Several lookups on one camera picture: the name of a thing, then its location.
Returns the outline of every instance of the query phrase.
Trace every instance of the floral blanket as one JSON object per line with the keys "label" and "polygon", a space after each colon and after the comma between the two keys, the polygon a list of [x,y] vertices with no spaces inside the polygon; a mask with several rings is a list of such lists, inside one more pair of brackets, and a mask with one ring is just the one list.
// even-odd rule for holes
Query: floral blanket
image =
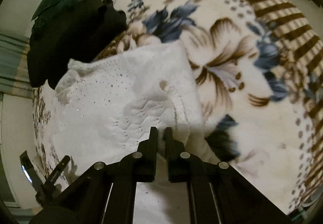
{"label": "floral blanket", "polygon": [[[214,153],[230,161],[284,213],[306,200],[322,182],[322,171],[316,171],[323,157],[317,145],[322,87],[316,73],[295,60],[294,41],[286,39],[292,31],[281,19],[260,19],[250,0],[113,2],[117,10],[127,12],[128,29],[96,60],[180,40],[196,80],[205,137]],[[52,169],[58,158],[45,135],[46,119],[55,107],[54,93],[47,87],[36,91],[34,121],[38,152],[45,167]],[[309,102],[316,106],[315,115],[307,108]]]}

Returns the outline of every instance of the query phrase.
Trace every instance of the green curtain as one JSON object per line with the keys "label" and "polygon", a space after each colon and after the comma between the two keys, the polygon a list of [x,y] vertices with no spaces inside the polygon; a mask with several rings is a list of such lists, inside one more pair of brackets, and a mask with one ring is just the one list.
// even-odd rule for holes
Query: green curtain
{"label": "green curtain", "polygon": [[28,40],[0,34],[0,92],[31,98],[27,69]]}

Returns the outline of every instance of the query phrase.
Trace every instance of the metal screw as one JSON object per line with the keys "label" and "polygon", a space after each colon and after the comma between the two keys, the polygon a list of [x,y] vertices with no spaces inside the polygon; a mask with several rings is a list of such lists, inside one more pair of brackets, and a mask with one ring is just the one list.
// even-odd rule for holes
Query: metal screw
{"label": "metal screw", "polygon": [[141,152],[134,152],[134,153],[132,154],[132,156],[133,156],[134,158],[141,158],[141,157],[143,156],[143,154],[142,154]]}
{"label": "metal screw", "polygon": [[94,164],[94,168],[97,170],[103,169],[104,168],[104,163],[103,162],[97,162]]}
{"label": "metal screw", "polygon": [[181,154],[180,154],[180,157],[182,157],[182,158],[189,158],[191,155],[190,155],[190,153],[188,153],[188,152],[182,152]]}
{"label": "metal screw", "polygon": [[226,162],[220,162],[219,163],[219,167],[220,169],[228,169],[229,168],[229,164]]}

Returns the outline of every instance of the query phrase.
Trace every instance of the bedspread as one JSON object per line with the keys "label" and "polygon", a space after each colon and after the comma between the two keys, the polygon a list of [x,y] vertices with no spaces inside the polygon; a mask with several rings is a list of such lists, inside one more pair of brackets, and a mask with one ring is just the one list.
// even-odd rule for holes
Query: bedspread
{"label": "bedspread", "polygon": [[[113,0],[128,29],[97,57],[180,40],[205,137],[228,137],[230,162],[286,214],[322,182],[322,42],[290,0]],[[58,163],[46,125],[55,91],[35,90],[36,149]],[[68,182],[63,174],[61,181]]]}

